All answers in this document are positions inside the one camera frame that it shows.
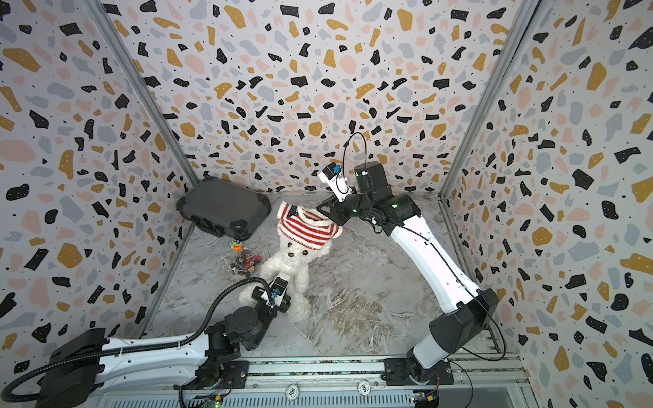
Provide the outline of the white teddy bear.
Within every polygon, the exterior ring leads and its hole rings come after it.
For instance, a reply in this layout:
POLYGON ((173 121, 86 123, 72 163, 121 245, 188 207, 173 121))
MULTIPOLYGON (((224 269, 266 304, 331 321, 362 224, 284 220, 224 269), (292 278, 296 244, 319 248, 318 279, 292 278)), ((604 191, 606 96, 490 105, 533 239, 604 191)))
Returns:
POLYGON ((278 235, 280 249, 261 265, 259 276, 267 282, 277 277, 288 282, 287 294, 292 299, 286 316, 292 323, 300 323, 311 315, 311 302, 305 295, 309 289, 309 265, 328 255, 332 243, 328 240, 318 249, 311 249, 280 232, 278 235))

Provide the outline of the red white striped sweater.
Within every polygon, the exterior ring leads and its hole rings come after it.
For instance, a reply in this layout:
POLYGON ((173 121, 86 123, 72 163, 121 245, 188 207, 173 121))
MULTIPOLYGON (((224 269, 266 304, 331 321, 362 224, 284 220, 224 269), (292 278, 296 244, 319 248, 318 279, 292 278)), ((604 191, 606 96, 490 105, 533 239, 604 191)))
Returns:
POLYGON ((321 250, 343 229, 315 209, 282 202, 277 211, 277 230, 293 243, 310 250, 321 250))

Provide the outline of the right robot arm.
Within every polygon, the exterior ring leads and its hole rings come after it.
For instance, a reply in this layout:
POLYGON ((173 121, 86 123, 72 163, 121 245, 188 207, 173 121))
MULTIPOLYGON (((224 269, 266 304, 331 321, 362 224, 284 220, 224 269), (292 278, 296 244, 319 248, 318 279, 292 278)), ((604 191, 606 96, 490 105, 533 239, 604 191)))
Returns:
POLYGON ((393 194, 378 161, 355 167, 356 188, 348 186, 345 169, 337 163, 327 165, 319 178, 333 195, 318 212, 339 226, 358 218, 380 227, 411 258, 435 294, 443 313, 430 321, 427 335, 406 354, 408 377, 416 384, 428 383, 446 358, 490 325, 498 295, 480 289, 456 265, 414 200, 393 194))

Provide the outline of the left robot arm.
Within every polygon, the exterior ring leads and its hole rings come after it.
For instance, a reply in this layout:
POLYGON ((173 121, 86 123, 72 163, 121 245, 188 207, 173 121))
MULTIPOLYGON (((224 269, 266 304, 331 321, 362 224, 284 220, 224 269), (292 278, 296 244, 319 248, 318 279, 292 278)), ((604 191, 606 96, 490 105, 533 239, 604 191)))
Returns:
POLYGON ((255 287, 255 306, 243 306, 199 335, 150 340, 108 339, 91 329, 55 350, 37 396, 38 407, 75 407, 92 394, 143 385, 205 389, 220 381, 242 388, 248 364, 242 350, 255 350, 272 321, 291 305, 287 281, 255 287))

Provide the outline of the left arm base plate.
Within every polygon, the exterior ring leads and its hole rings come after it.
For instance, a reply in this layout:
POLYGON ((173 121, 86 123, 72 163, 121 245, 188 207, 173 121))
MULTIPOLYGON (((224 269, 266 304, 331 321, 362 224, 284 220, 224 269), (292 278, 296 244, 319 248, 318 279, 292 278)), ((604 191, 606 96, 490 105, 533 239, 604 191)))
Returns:
POLYGON ((248 378, 250 363, 247 360, 236 360, 226 363, 205 362, 195 372, 191 380, 175 385, 179 390, 208 389, 222 384, 226 389, 243 389, 248 378))

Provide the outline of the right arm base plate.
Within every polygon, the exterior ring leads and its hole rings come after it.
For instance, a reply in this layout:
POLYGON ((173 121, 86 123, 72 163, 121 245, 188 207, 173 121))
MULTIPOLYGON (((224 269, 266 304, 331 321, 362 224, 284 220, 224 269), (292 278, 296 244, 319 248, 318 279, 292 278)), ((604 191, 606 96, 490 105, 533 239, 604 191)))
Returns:
POLYGON ((408 357, 385 359, 381 379, 389 386, 454 384, 452 369, 446 360, 424 369, 414 358, 408 357))

